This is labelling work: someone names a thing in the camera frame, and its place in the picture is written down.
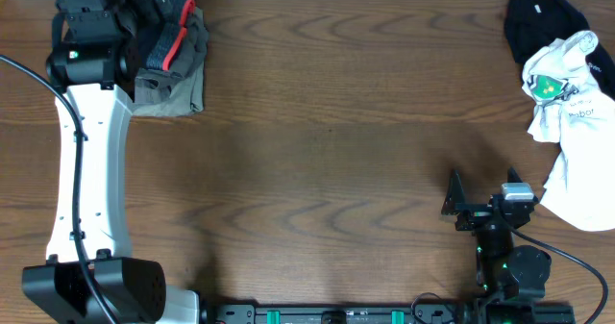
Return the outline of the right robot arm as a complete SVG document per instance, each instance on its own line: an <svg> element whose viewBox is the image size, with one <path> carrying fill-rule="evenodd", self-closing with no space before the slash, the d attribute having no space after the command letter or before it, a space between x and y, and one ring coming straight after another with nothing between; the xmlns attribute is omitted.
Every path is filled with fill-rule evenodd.
<svg viewBox="0 0 615 324"><path fill-rule="evenodd" d="M460 323L537 323L536 302L545 297L552 258L534 246L517 245L513 231L530 222L537 204L530 185L514 169L485 204L471 204L453 171L441 213L477 241L477 284L483 294L459 312Z"/></svg>

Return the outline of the black leggings red waistband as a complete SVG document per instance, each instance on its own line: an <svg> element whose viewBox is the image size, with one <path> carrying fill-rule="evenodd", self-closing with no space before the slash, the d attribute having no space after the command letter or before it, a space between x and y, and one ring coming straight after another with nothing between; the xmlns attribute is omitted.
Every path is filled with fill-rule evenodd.
<svg viewBox="0 0 615 324"><path fill-rule="evenodd" d="M186 22L196 9L195 0L166 0L169 16L160 16L151 1L131 3L137 16L137 50L142 69L168 71L187 36Z"/></svg>

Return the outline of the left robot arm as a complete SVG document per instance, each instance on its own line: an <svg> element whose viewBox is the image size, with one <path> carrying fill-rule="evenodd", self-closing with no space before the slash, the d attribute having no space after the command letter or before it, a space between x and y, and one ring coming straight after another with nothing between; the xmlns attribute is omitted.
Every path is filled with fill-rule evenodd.
<svg viewBox="0 0 615 324"><path fill-rule="evenodd" d="M136 259L125 210L125 148L136 77L168 73L192 0L57 0L41 78L61 123L57 213L26 297L60 323L197 323L200 298Z"/></svg>

